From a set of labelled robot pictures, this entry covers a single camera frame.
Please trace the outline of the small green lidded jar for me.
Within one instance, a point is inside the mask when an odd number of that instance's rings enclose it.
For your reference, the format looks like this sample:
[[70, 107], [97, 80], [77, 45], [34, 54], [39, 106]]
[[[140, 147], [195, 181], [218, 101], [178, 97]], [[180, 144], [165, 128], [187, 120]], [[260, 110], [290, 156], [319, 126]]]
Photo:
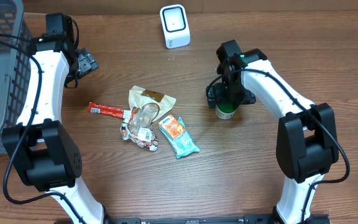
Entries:
[[230, 103], [220, 103], [215, 107], [216, 116], [220, 119], [231, 119], [236, 112], [236, 108]]

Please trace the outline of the red snack stick packet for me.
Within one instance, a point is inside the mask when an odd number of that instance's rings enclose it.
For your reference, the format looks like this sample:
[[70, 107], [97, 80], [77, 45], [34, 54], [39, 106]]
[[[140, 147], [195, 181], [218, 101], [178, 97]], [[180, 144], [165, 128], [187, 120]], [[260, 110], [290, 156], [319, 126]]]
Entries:
[[94, 114], [102, 114], [114, 118], [121, 118], [121, 119], [128, 119], [128, 120], [131, 120], [134, 117], [134, 112], [132, 110], [124, 110], [124, 109], [120, 109], [112, 106], [106, 106], [94, 102], [89, 103], [88, 111]]

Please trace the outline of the teal orange tissue pack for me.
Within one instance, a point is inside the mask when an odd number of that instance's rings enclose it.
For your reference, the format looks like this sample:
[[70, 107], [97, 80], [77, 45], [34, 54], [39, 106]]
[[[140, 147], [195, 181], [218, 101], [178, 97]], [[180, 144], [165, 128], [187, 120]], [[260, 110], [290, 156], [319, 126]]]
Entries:
[[170, 114], [158, 123], [158, 127], [171, 144], [177, 159], [200, 152], [187, 131], [182, 117], [175, 118]]

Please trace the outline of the beige dog bone treat bag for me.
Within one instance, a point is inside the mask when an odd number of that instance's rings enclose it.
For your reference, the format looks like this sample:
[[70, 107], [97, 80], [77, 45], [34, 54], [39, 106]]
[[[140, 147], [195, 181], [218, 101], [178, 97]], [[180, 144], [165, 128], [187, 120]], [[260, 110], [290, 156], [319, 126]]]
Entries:
[[129, 110], [124, 111], [120, 132], [123, 140], [132, 141], [142, 149], [156, 151], [158, 138], [152, 123], [168, 113], [177, 99], [134, 85], [129, 90]]

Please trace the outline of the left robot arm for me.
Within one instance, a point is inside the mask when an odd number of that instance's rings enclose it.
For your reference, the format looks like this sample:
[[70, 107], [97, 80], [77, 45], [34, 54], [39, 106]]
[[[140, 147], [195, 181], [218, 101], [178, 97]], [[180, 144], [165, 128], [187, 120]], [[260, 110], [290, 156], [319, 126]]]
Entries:
[[[88, 49], [78, 48], [75, 20], [62, 13], [45, 18], [46, 32], [31, 39], [24, 52], [31, 66], [25, 105], [16, 125], [2, 131], [2, 144], [10, 157], [2, 190], [14, 204], [53, 197], [72, 223], [109, 223], [104, 206], [81, 177], [81, 153], [63, 127], [61, 113], [64, 88], [99, 65]], [[7, 191], [11, 169], [41, 194], [22, 201], [13, 199]]]

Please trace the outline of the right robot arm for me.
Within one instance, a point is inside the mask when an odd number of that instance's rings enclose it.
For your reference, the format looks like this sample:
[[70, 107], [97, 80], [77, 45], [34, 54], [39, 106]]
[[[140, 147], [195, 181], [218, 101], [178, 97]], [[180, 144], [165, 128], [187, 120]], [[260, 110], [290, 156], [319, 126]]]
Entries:
[[329, 223], [310, 212], [314, 191], [339, 159], [333, 109], [301, 96], [259, 49], [243, 52], [235, 40], [221, 44], [219, 75], [206, 87], [209, 108], [230, 119], [241, 105], [259, 100], [278, 120], [276, 158], [285, 175], [271, 215], [247, 215], [246, 223]]

